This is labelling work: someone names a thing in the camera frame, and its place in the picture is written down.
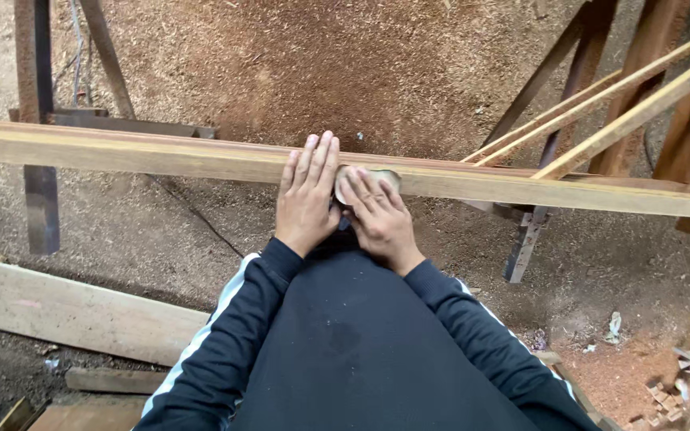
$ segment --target white stripe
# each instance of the white stripe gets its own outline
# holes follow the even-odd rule
[[[462,280],[460,280],[460,279],[457,279],[457,281],[459,281],[459,284],[460,284],[460,287],[462,288],[462,291],[465,292],[465,293],[468,294],[468,295],[471,295],[470,289],[468,289],[468,286],[465,285],[465,282],[462,281]],[[489,310],[481,301],[478,301],[478,303],[484,308],[484,310],[486,310],[486,311],[489,313],[490,316],[492,316],[492,317],[494,318],[494,320],[496,320],[497,322],[499,322],[500,325],[504,326],[504,324],[502,323],[502,321],[499,320],[499,318],[497,318],[497,316],[495,316],[494,313],[492,313],[492,311]],[[521,346],[523,346],[523,348],[526,349],[526,351],[529,352],[529,354],[531,354],[531,349],[529,349],[528,346],[527,346],[526,344],[524,344],[523,341],[521,341],[520,338],[516,337],[515,334],[513,334],[513,331],[510,330],[510,328],[508,328],[508,327],[506,327],[506,326],[505,326],[505,328],[507,328],[507,329],[508,329],[508,332],[510,333],[510,335],[512,335],[513,338],[515,338],[516,340],[518,340],[518,343],[520,343]],[[551,367],[548,367],[547,365],[545,365],[544,362],[542,362],[542,365],[544,365],[545,367],[547,367],[548,370],[550,370],[550,372],[553,374],[553,377],[555,377],[556,379],[559,379],[561,382],[564,382],[564,383],[566,384],[567,390],[569,391],[569,396],[571,397],[571,399],[573,399],[574,401],[576,401],[576,399],[574,398],[574,391],[571,389],[571,384],[570,384],[568,381],[566,381],[566,380],[564,380],[564,379],[561,379],[561,376],[559,376],[558,374],[556,374],[556,372],[553,371],[553,369],[552,369]]]
[[[238,293],[238,289],[244,285],[244,271],[246,270],[247,265],[251,260],[258,257],[260,257],[260,255],[257,253],[252,253],[247,255],[242,260],[242,265],[239,267],[236,275],[234,275],[233,278],[225,285],[225,287],[222,288],[222,293],[220,294],[220,299],[217,303],[217,310],[215,310],[212,318],[209,319],[209,322],[204,328],[201,328],[198,330],[198,332],[196,332],[196,335],[194,335],[193,339],[191,340],[191,344],[189,344],[188,347],[182,351],[177,364],[172,367],[163,383],[161,383],[161,386],[159,386],[156,392],[154,392],[153,395],[148,398],[148,401],[146,401],[146,405],[143,407],[143,414],[140,415],[140,417],[146,416],[146,413],[153,408],[153,397],[172,390],[172,387],[175,385],[175,379],[180,377],[180,374],[182,374],[182,362],[196,353],[198,348],[201,348],[204,340],[206,340],[206,338],[212,332],[212,325],[215,323],[215,320],[217,320],[217,318],[220,317],[220,314],[222,314],[222,312],[228,307],[231,299],[233,299],[233,297]]]

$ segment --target black jacket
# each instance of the black jacket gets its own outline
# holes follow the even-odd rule
[[[598,430],[568,389],[430,260],[402,279],[354,248],[304,261],[273,239],[134,431]]]

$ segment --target sleeve cuff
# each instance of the sleeve cuff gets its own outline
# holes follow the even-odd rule
[[[260,253],[268,268],[280,275],[287,283],[291,282],[302,268],[303,259],[276,237]]]
[[[411,270],[403,280],[421,299],[427,299],[434,290],[442,286],[448,277],[439,271],[430,259],[425,259]]]

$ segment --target dirt floor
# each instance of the dirt floor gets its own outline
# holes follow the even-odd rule
[[[217,127],[226,140],[299,146],[334,130],[343,149],[459,160],[474,151],[561,33],[581,0],[106,0],[111,35],[139,119]],[[642,0],[620,0],[597,77],[619,68]],[[77,42],[68,0],[53,12],[56,102],[70,106]],[[115,111],[82,22],[81,89]],[[0,120],[17,106],[12,0],[0,0]],[[684,38],[690,38],[690,17]],[[687,64],[681,64],[682,70]],[[568,61],[521,122],[555,104]],[[86,106],[82,94],[79,103]],[[603,121],[583,121],[576,140]],[[668,116],[652,122],[656,158]],[[535,153],[514,160],[532,166]],[[636,175],[650,175],[641,157]],[[0,165],[0,259],[25,268],[210,310],[238,257],[159,185],[128,173],[59,170],[61,250],[28,254],[22,168]],[[172,177],[236,249],[262,248],[275,186]],[[482,289],[478,298],[524,339],[547,333],[598,409],[624,424],[652,413],[643,384],[671,384],[669,349],[690,348],[690,236],[650,215],[554,210],[521,285],[500,276],[511,222],[452,200],[408,198],[420,248]],[[613,311],[623,342],[604,344]],[[582,354],[589,344],[594,353]],[[45,359],[60,359],[49,370]],[[68,391],[70,365],[132,367],[0,332],[0,419],[19,397]],[[685,424],[678,426],[685,429]]]

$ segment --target hand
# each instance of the hand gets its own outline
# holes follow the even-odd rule
[[[414,241],[412,215],[387,181],[375,181],[362,167],[349,166],[345,170],[348,181],[340,181],[340,191],[353,210],[343,215],[356,230],[358,244],[387,268],[406,277],[425,260]]]
[[[340,140],[327,130],[321,143],[318,136],[308,136],[302,155],[292,151],[284,166],[276,206],[276,238],[302,258],[340,223],[340,208],[335,205],[329,209],[339,155]]]

